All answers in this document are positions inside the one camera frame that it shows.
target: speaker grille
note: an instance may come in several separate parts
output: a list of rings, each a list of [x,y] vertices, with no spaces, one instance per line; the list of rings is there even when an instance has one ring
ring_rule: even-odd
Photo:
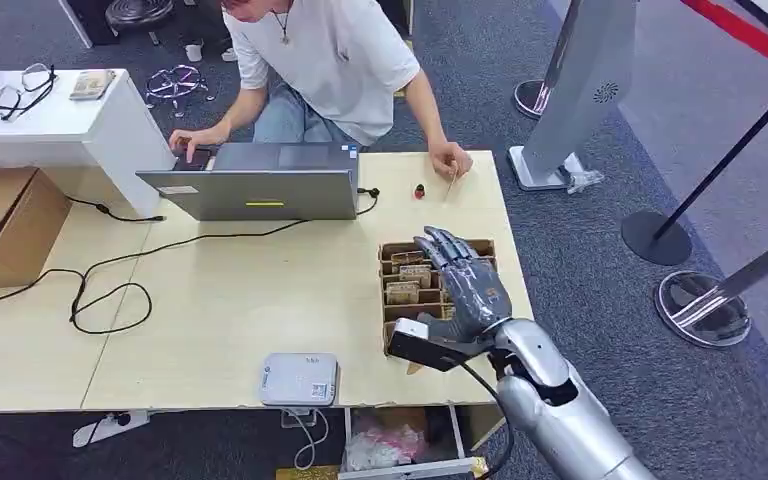
[[[614,82],[606,82],[593,92],[593,101],[596,103],[608,103],[620,93],[620,86]]]

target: drawer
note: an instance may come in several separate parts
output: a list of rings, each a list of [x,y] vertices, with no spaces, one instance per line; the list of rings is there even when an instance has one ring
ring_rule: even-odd
[[[430,440],[431,445],[417,463],[354,472],[346,471],[347,455],[344,452],[338,480],[435,478],[469,473],[474,469],[481,471],[483,459],[471,456],[470,447],[477,448],[504,423],[499,421],[501,414],[495,405],[345,408],[344,416],[347,445],[358,429],[363,428],[359,423],[364,423],[364,417],[369,416],[389,425],[414,425],[414,429],[424,430],[425,440]]]

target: plastic bag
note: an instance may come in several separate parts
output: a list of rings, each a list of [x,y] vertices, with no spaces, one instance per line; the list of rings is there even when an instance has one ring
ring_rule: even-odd
[[[355,472],[404,465],[413,460],[423,445],[422,432],[407,425],[395,430],[370,427],[346,443],[346,466]]]
[[[567,187],[567,193],[572,195],[584,190],[590,185],[595,185],[605,179],[605,175],[599,170],[584,170],[581,172],[569,172],[570,186]]]

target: laptop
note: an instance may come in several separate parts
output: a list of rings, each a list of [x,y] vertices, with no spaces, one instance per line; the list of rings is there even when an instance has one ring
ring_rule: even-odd
[[[174,169],[137,176],[200,221],[357,217],[358,147],[226,143]]]

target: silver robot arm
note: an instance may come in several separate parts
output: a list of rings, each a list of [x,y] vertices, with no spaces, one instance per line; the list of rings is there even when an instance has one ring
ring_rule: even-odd
[[[510,352],[497,387],[508,421],[528,434],[558,477],[655,479],[540,325],[505,321],[496,330],[495,346]]]
[[[455,316],[420,316],[428,336],[394,336],[388,352],[441,371],[488,352],[508,420],[528,434],[562,480],[655,479],[540,325],[512,318],[492,264],[446,230],[425,227],[425,233],[431,238],[414,241],[440,271]]]

